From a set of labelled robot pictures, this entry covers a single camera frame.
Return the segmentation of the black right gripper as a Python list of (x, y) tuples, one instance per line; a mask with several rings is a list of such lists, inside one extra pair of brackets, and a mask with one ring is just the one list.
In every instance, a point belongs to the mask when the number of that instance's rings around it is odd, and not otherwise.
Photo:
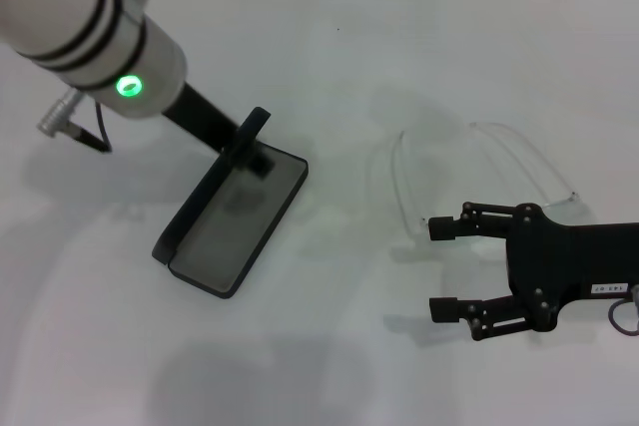
[(474, 341), (534, 330), (549, 332), (561, 309), (579, 300), (632, 303), (638, 288), (638, 224), (568, 225), (540, 206), (465, 202), (459, 218), (435, 216), (431, 241), (482, 236), (506, 238), (507, 275), (513, 296), (488, 300), (434, 297), (434, 323), (465, 321)]

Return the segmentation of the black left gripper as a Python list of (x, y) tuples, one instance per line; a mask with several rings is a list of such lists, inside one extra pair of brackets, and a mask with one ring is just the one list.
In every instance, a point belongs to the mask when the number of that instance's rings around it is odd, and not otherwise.
[(257, 140), (258, 133), (271, 116), (262, 107), (255, 107), (238, 126), (186, 83), (162, 115), (215, 152), (223, 153), (232, 167), (248, 167), (250, 173), (264, 179), (275, 166)]

